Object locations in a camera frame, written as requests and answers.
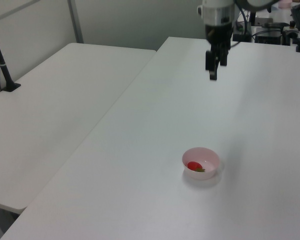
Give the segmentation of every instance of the white wall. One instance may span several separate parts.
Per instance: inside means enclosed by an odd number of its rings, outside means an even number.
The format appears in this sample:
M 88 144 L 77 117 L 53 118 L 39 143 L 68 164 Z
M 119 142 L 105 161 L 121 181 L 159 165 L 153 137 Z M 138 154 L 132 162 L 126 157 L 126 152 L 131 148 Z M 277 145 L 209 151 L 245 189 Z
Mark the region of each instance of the white wall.
M 40 0 L 0 20 L 0 48 L 14 81 L 74 42 L 67 0 Z
M 167 37 L 204 38 L 202 0 L 76 0 L 84 43 L 157 50 Z

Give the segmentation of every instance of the small bowl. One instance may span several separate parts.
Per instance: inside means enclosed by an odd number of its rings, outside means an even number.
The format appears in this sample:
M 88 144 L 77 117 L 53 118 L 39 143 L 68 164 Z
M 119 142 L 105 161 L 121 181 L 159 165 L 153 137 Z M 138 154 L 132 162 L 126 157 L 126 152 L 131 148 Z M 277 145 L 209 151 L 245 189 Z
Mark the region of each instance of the small bowl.
M 201 164 L 205 172 L 190 170 L 187 165 L 192 161 Z M 204 147 L 195 147 L 187 150 L 182 156 L 182 162 L 185 173 L 197 180 L 206 180 L 213 177 L 220 164 L 218 155 L 214 151 Z
M 292 0 L 280 0 L 278 6 L 281 9 L 289 9 L 291 8 L 291 3 Z

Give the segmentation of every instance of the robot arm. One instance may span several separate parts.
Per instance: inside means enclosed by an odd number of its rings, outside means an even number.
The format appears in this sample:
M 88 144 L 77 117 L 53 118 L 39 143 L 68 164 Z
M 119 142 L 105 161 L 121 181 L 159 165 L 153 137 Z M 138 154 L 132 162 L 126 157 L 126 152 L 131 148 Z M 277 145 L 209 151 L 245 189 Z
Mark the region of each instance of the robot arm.
M 235 21 L 235 4 L 242 9 L 256 12 L 271 7 L 279 0 L 203 0 L 198 13 L 205 23 L 206 38 L 211 50 L 205 54 L 205 69 L 210 80 L 217 80 L 217 69 L 227 66 L 228 52 Z

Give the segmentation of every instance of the white table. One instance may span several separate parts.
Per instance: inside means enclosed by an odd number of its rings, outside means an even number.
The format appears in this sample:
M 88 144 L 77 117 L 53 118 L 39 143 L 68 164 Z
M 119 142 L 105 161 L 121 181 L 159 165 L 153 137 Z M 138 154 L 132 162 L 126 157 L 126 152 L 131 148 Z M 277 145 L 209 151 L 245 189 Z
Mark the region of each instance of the white table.
M 2 240 L 300 240 L 300 53 L 241 43 L 215 82 L 207 49 L 169 38 Z
M 0 93 L 0 208 L 21 213 L 155 51 L 72 43 Z

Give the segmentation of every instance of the strawberry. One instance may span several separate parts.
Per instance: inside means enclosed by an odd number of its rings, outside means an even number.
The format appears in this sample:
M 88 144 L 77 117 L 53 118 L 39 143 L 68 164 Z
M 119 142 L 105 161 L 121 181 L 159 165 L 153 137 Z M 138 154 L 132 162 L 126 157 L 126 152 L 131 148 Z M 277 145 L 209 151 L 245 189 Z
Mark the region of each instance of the strawberry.
M 200 163 L 196 162 L 196 161 L 190 161 L 187 164 L 187 168 L 192 170 L 192 171 L 196 171 L 196 172 L 202 172 L 202 166 Z

